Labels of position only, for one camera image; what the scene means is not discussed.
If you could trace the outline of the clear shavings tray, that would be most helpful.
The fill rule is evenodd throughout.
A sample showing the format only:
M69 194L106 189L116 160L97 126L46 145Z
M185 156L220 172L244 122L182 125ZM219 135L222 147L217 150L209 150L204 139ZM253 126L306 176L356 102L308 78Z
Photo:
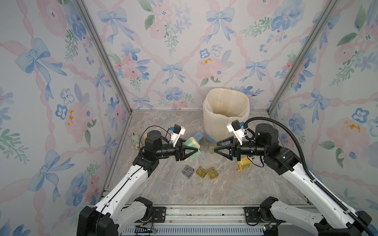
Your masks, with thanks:
M190 179L193 176L194 172L195 172L194 168L192 168L189 165L186 165L184 169L182 170L182 174L186 176L188 179Z

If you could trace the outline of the yellow tinted tray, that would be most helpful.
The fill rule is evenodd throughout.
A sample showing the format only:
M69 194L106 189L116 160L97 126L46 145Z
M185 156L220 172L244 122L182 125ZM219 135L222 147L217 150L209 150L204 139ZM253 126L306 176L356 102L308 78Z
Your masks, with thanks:
M219 176L217 170L214 167L207 169L207 174L211 180L214 180Z
M199 166L199 168L196 170L196 174L202 179L204 179L208 174L208 171L204 169L202 166Z

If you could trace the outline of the pale green pencil sharpener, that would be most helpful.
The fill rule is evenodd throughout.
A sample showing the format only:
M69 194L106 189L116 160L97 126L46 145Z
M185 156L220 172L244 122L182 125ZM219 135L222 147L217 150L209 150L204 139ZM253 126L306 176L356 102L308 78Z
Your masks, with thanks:
M132 132L131 141L132 141L133 147L136 150L140 150L140 141L141 141L140 135L137 135L134 132Z

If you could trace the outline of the clear green-tinted tray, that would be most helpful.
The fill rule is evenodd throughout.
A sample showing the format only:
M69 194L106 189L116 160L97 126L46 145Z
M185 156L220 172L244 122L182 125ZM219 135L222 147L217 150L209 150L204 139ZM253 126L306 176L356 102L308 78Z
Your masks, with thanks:
M214 154L215 153L215 149L216 147L210 147L208 150L209 150L209 153L210 154Z

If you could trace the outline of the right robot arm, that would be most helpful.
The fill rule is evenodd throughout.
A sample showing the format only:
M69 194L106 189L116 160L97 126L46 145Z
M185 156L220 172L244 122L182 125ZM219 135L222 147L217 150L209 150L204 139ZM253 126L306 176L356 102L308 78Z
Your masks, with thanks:
M279 144L278 130L272 125L258 124L255 136L246 140L239 122L227 128L234 135L225 140L226 145L220 141L215 153L238 161L243 155L260 157L267 167L296 186L318 210L317 213L305 211L268 197L259 206L262 221L287 222L317 236L373 235L369 229L371 216L344 203L314 177L303 158Z

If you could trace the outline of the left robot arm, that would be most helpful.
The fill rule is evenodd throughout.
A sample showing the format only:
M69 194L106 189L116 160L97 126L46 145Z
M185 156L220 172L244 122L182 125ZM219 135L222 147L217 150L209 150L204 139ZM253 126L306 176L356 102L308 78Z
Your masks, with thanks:
M137 221L142 223L152 219L153 203L143 197L136 198L130 206L125 206L136 189L145 182L159 165L161 159L171 156L183 161L198 151L186 146L185 128L175 125L171 128L170 139L158 130L148 132L145 145L133 161L122 180L94 207L84 207L79 214L78 236L120 236Z

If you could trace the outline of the yellow pencil sharpener right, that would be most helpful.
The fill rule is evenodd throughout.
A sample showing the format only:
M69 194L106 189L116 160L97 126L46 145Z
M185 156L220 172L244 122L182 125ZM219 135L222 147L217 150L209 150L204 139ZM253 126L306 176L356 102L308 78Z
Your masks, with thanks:
M246 157L241 158L241 160L238 161L237 164L238 164L238 168L239 168L237 171L238 171L238 172L241 172L243 169L248 168L248 167L252 164L252 162L251 162L251 160L246 156Z

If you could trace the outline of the blue pencil sharpener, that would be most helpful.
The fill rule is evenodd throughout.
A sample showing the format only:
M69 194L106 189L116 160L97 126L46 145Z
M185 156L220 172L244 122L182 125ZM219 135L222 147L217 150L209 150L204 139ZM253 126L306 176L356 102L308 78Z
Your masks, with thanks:
M198 143L203 142L204 135L201 132L197 132L193 137Z

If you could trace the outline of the cream waste bin with liner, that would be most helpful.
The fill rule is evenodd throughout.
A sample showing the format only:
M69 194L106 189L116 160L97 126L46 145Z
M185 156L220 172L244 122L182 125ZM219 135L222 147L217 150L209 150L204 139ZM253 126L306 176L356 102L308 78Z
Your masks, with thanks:
M209 91L203 101L205 136L213 143L233 135L227 125L238 120L244 122L250 115L248 97L237 90L216 88Z

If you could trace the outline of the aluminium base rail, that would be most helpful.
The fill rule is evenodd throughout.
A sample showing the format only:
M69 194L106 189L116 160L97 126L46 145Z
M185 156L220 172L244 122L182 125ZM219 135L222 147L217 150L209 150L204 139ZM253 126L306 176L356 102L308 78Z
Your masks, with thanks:
M136 222L123 236L264 236L275 224L279 236L309 232L282 220L264 221L257 205L155 206L148 223Z

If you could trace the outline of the aluminium corner post left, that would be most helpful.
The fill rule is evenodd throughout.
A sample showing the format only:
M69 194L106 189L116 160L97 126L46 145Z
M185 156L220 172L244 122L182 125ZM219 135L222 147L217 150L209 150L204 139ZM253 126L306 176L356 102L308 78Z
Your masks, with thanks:
M75 7L77 8L80 17L83 19L85 27L89 31L89 35L91 36L91 38L93 40L94 47L96 48L96 50L99 54L99 57L102 60L104 67L105 67L106 71L108 72L110 79L115 86L116 92L119 94L120 99L121 99L123 105L125 106L125 108L127 110L127 113L129 115L131 115L132 109L131 109L128 101L127 101L127 98L126 98L126 95L123 91L121 83L116 76L115 70L114 70L113 66L111 65L111 61L110 61L110 59L107 55L105 47L104 47L104 45L101 41L100 35L99 35L99 33L98 33L94 23L93 23L93 20L90 16L90 13L89 13L89 11L86 7L85 2L82 1L82 0L74 0L73 3L75 5Z

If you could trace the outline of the aluminium corner post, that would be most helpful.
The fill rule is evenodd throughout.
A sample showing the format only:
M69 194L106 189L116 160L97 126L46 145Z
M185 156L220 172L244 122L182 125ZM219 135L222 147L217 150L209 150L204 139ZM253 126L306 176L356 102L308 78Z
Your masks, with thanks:
M281 97L283 96L287 87L291 83L291 80L294 78L294 76L300 69L302 63L305 61L307 55L312 50L312 47L315 44L316 40L320 37L323 29L327 25L327 22L329 21L333 12L335 11L335 8L337 7L338 3L339 1L337 0L331 0L326 2L326 5L318 18L318 22L312 28L310 34L308 35L307 41L303 44L303 47L299 51L297 58L293 63L292 69L290 69L287 73L285 79L283 80L283 83L279 87L278 92L274 96L273 101L267 109L269 115L273 114L275 108L278 107L278 103L280 102Z
M89 13L89 11L86 7L85 2L82 1L82 0L74 0L73 3L75 5L75 7L77 8L80 17L83 19L85 27L89 31L89 35L91 36L91 38L93 40L94 47L96 48L96 50L99 54L99 57L102 60L104 67L105 67L106 71L108 72L110 79L115 86L116 92L119 94L120 99L121 99L123 105L125 106L125 108L127 110L127 113L129 115L131 115L132 109L131 109L128 101L127 101L127 98L126 98L126 95L123 91L121 83L116 76L115 70L114 70L113 66L111 65L111 61L110 61L110 59L107 55L105 47L104 47L104 45L101 41L100 35L99 35L99 33L98 33L94 23L93 23L93 20L90 16L90 13Z

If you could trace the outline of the aluminium corner post right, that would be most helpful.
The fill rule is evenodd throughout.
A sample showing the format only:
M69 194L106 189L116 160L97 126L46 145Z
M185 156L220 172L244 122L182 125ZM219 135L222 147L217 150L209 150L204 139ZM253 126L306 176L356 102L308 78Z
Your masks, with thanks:
M273 101L267 109L269 115L273 114L275 108L278 107L278 103L280 102L281 97L283 96L287 87L291 83L291 80L294 78L294 76L300 69L302 63L305 61L307 55L312 50L312 47L315 44L316 40L320 37L323 29L327 25L327 22L329 21L333 12L335 11L335 8L337 7L338 3L339 1L337 0L331 0L326 2L326 5L318 18L318 22L312 28L310 34L308 35L307 41L303 44L303 47L299 51L297 58L293 63L292 69L290 69L287 73L285 79L283 80L283 83L279 87L278 92L274 96Z

